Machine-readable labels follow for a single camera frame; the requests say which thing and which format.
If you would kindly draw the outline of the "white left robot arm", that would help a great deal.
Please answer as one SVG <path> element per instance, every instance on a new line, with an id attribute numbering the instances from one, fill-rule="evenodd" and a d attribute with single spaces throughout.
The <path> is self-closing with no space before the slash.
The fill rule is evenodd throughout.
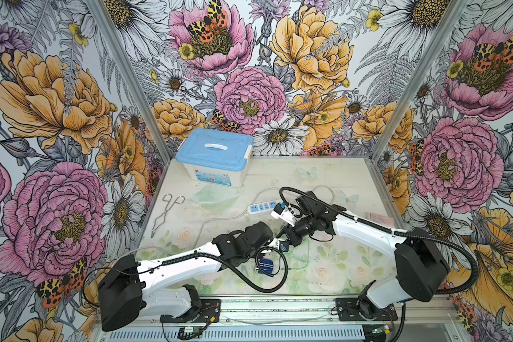
<path id="1" fill-rule="evenodd" d="M 278 253 L 285 262 L 285 246 L 286 242 L 275 238 L 268 225 L 258 222 L 163 259 L 138 262 L 133 255 L 122 257 L 98 284 L 101 328 L 106 332 L 115 331 L 128 326 L 140 315 L 165 315 L 191 321 L 202 309 L 200 296 L 193 286 L 175 289 L 174 284 L 225 269 L 258 292 L 276 292 L 279 285 L 270 289 L 258 286 L 238 267 L 250 259 L 259 265 L 266 252 Z"/>

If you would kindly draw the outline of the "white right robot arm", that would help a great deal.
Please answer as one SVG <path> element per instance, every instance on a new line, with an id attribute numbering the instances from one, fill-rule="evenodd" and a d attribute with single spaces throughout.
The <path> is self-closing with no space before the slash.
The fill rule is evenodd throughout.
<path id="1" fill-rule="evenodd" d="M 317 199 L 311 191 L 302 192 L 295 206 L 276 205 L 271 216 L 284 221 L 279 234 L 293 247 L 315 232 L 325 232 L 362 243 L 395 262 L 393 276 L 373 280 L 359 294 L 354 309 L 362 319 L 377 319 L 396 302 L 429 302 L 446 278 L 447 262 L 426 232 L 378 225 Z"/>

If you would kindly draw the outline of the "blue electric shaver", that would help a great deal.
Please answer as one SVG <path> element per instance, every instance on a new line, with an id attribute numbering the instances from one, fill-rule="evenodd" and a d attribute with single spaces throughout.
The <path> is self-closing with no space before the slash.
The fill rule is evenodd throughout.
<path id="1" fill-rule="evenodd" d="M 256 270 L 260 274 L 264 274 L 270 277 L 273 277 L 275 275 L 274 273 L 274 263 L 272 260 L 263 258 L 256 262 Z"/>

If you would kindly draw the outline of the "white power strip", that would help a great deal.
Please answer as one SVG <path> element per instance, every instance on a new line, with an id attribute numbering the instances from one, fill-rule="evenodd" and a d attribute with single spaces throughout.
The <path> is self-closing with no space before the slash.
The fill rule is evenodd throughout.
<path id="1" fill-rule="evenodd" d="M 282 205 L 283 202 L 279 199 L 267 202 L 258 202 L 256 204 L 249 205 L 247 207 L 247 213 L 249 215 L 269 215 L 278 204 Z"/>

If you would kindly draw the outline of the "floral table mat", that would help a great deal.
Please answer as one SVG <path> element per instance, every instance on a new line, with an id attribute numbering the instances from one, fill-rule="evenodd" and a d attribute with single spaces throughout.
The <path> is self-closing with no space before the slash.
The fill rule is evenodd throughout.
<path id="1" fill-rule="evenodd" d="M 364 243 L 373 249 L 392 257 L 396 246 L 405 241 L 408 231 L 388 228 L 375 222 L 351 215 L 347 212 L 337 212 L 328 209 L 321 215 L 308 215 L 323 219 L 325 230 L 331 236 L 342 236 Z M 258 222 L 248 226 L 243 231 L 234 231 L 217 236 L 197 249 L 183 252 L 163 259 L 144 261 L 137 268 L 136 276 L 141 282 L 142 297 L 151 298 L 159 290 L 195 276 L 212 274 L 229 269 L 252 289 L 263 294 L 279 291 L 287 281 L 288 274 L 284 273 L 278 285 L 263 288 L 248 279 L 238 267 L 243 264 L 241 257 L 243 245 L 264 245 L 277 237 L 273 236 L 271 228 Z M 281 260 L 285 260 L 284 252 L 274 249 Z"/>

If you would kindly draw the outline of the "clear green plastic bag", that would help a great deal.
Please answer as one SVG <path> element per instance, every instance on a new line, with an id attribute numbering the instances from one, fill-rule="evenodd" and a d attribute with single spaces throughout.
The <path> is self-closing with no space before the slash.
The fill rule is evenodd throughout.
<path id="1" fill-rule="evenodd" d="M 190 202 L 210 212 L 224 212 L 238 201 L 240 195 L 238 188 L 205 185 L 190 198 Z"/>

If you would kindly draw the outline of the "pink packet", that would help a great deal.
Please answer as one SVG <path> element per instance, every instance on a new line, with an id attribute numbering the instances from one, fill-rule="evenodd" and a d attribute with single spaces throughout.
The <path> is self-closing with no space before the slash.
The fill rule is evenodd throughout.
<path id="1" fill-rule="evenodd" d="M 375 222 L 376 224 L 379 224 L 379 225 L 382 225 L 382 226 L 385 226 L 388 228 L 396 227 L 396 221 L 393 218 L 385 216 L 385 215 L 379 215 L 379 214 L 376 214 L 373 212 L 368 212 L 367 218 L 370 221 Z"/>

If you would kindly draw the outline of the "metal scissor tongs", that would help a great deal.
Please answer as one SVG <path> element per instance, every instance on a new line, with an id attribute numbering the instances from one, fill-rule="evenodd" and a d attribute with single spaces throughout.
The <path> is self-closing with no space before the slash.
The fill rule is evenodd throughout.
<path id="1" fill-rule="evenodd" d="M 173 198 L 173 196 L 170 193 L 167 193 L 162 198 L 164 206 L 163 213 L 158 215 L 158 217 L 154 220 L 154 225 L 151 230 L 150 237 L 154 238 L 156 235 L 156 232 L 158 231 L 159 227 L 165 224 L 166 216 L 169 211 L 175 206 L 175 205 L 182 205 L 185 202 L 184 196 L 177 196 L 176 198 Z"/>

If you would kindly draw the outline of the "blue lid storage box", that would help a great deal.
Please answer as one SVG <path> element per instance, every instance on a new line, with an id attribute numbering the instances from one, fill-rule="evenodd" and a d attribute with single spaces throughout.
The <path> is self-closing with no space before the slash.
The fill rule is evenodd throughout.
<path id="1" fill-rule="evenodd" d="M 245 182 L 254 138 L 250 135 L 198 128 L 175 155 L 196 181 L 240 188 Z"/>

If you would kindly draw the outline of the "aluminium front rail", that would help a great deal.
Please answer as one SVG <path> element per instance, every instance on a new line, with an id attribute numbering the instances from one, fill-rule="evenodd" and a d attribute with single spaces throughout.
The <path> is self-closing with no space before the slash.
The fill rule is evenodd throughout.
<path id="1" fill-rule="evenodd" d="M 336 311 L 338 295 L 292 296 L 220 296 L 220 326 L 274 326 L 332 324 L 343 322 Z M 431 302 L 406 302 L 407 324 L 457 323 L 458 316 L 447 296 L 436 296 Z"/>

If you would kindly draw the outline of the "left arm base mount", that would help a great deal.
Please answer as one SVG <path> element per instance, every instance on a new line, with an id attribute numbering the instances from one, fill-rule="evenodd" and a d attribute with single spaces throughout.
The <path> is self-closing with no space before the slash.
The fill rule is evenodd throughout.
<path id="1" fill-rule="evenodd" d="M 211 318 L 219 321 L 221 306 L 220 299 L 203 299 L 199 306 L 194 306 L 180 317 L 161 315 L 160 323 L 207 323 Z"/>

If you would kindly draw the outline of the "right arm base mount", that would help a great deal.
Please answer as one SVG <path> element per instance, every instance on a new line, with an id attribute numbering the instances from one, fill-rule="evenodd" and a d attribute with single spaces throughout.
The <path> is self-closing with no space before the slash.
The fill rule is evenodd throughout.
<path id="1" fill-rule="evenodd" d="M 339 297 L 335 299 L 336 313 L 340 321 L 397 321 L 398 315 L 392 304 L 379 309 L 367 300 L 358 297 Z"/>

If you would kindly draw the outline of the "aluminium left corner post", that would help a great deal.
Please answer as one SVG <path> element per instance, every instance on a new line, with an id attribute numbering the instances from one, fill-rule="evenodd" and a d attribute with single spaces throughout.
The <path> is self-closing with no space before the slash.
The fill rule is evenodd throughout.
<path id="1" fill-rule="evenodd" d="M 171 153 L 165 142 L 164 137 L 158 127 L 156 119 L 154 118 L 148 99 L 146 98 L 137 75 L 133 70 L 129 56 L 123 47 L 123 40 L 116 33 L 108 10 L 103 1 L 89 1 L 88 8 L 93 15 L 96 25 L 104 38 L 107 47 L 110 50 L 112 57 L 114 57 L 116 65 L 122 74 L 122 77 L 127 85 L 135 105 L 141 112 L 142 118 L 147 125 L 150 134 L 154 140 L 156 148 L 158 149 L 162 160 L 168 166 L 171 162 Z"/>

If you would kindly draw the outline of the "aluminium corner post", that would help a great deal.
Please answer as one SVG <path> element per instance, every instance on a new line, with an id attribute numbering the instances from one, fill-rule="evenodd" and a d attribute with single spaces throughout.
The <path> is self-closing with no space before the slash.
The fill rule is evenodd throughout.
<path id="1" fill-rule="evenodd" d="M 422 57 L 418 62 L 416 69 L 411 74 L 409 82 L 399 98 L 389 122 L 386 124 L 384 131 L 380 135 L 372 153 L 370 154 L 370 160 L 372 162 L 375 162 L 378 159 L 386 145 L 389 144 L 390 139 L 396 132 L 396 128 L 404 118 L 407 109 L 409 109 L 414 95 L 426 77 L 425 72 L 431 69 L 434 60 L 438 57 L 445 42 L 451 37 L 454 26 L 462 16 L 466 6 L 467 1 L 455 0 L 451 1 L 446 8 L 445 14 L 441 19 L 437 30 L 432 35 L 429 46 L 423 49 Z"/>
<path id="2" fill-rule="evenodd" d="M 127 85 L 135 105 L 141 112 L 142 118 L 147 125 L 150 134 L 154 140 L 156 148 L 158 149 L 162 160 L 168 166 L 171 162 L 171 153 L 165 142 L 164 137 L 158 127 L 156 119 L 154 118 L 148 99 L 146 98 L 137 75 L 133 70 L 129 56 L 123 47 L 123 40 L 116 33 L 108 10 L 103 1 L 89 1 L 88 8 L 93 15 L 96 25 L 104 38 L 107 47 L 110 50 L 112 57 L 114 57 L 116 65 L 122 74 L 122 77 Z"/>

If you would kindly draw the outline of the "aluminium right corner post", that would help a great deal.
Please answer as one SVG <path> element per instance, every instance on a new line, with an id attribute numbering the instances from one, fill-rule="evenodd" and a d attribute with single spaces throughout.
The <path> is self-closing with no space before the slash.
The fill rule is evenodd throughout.
<path id="1" fill-rule="evenodd" d="M 370 154 L 370 160 L 372 162 L 375 162 L 378 159 L 386 145 L 389 144 L 390 139 L 396 132 L 396 128 L 404 118 L 407 109 L 409 109 L 414 95 L 426 77 L 425 72 L 431 69 L 434 60 L 438 57 L 445 42 L 451 37 L 454 26 L 462 16 L 466 6 L 467 1 L 455 0 L 451 1 L 446 8 L 445 14 L 441 19 L 437 30 L 432 35 L 429 46 L 423 49 L 422 57 L 418 62 L 416 69 L 411 74 L 409 82 L 399 98 L 389 122 L 386 124 L 384 131 L 380 135 L 372 153 Z"/>

